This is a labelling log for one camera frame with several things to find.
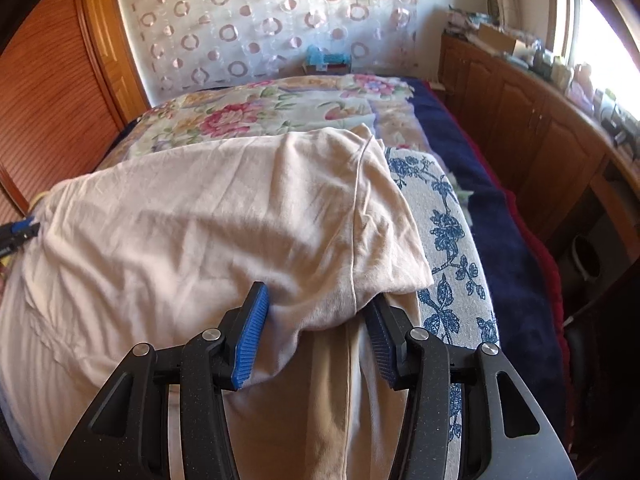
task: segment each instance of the navy blue blanket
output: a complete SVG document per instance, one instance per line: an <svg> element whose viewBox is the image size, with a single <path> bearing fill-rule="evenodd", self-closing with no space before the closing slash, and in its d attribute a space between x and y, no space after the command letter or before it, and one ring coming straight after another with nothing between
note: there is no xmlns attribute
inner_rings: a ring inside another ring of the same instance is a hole
<svg viewBox="0 0 640 480"><path fill-rule="evenodd" d="M492 183L459 126L421 81L405 81L415 89L415 116L432 149L460 187L474 192L468 206L471 232L494 302L502 349L562 438L562 353L542 270L511 217L504 193Z"/></svg>

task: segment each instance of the cardboard box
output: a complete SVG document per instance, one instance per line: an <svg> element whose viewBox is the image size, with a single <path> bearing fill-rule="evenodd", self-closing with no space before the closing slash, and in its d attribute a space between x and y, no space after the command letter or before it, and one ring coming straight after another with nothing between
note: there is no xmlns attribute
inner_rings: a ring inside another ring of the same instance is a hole
<svg viewBox="0 0 640 480"><path fill-rule="evenodd" d="M520 40L484 23L480 24L478 39L498 52L506 52L515 57L524 56L528 50L527 45Z"/></svg>

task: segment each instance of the metal screw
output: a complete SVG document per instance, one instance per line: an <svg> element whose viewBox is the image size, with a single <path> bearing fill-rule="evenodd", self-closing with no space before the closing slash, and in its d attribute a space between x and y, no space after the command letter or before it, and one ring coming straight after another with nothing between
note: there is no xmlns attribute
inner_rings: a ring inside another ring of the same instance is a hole
<svg viewBox="0 0 640 480"><path fill-rule="evenodd" d="M133 347L133 355L136 357L142 357L149 353L149 345L146 343L138 343Z"/></svg>
<svg viewBox="0 0 640 480"><path fill-rule="evenodd" d="M409 335L416 341L427 341L427 339L429 338L429 332L420 327L412 328L411 332L409 332Z"/></svg>
<svg viewBox="0 0 640 480"><path fill-rule="evenodd" d="M493 343L482 343L480 349L487 355L498 355L500 349Z"/></svg>
<svg viewBox="0 0 640 480"><path fill-rule="evenodd" d="M217 339L220 339L220 336L222 336L222 334L217 328L207 328L202 333L202 338L206 341L216 341Z"/></svg>

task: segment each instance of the trash can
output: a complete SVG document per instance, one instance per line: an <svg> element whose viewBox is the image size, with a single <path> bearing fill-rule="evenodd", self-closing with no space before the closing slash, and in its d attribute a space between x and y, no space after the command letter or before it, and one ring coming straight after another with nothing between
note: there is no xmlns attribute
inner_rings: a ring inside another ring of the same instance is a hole
<svg viewBox="0 0 640 480"><path fill-rule="evenodd" d="M577 235L558 260L562 296L570 298L600 277L600 257L590 241Z"/></svg>

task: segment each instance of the wooden wardrobe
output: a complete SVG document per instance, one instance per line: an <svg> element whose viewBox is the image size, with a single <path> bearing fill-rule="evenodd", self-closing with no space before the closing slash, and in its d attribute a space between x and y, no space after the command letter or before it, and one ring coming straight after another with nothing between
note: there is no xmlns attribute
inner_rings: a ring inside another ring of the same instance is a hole
<svg viewBox="0 0 640 480"><path fill-rule="evenodd" d="M41 0L0 56L0 224L148 109L116 0Z"/></svg>

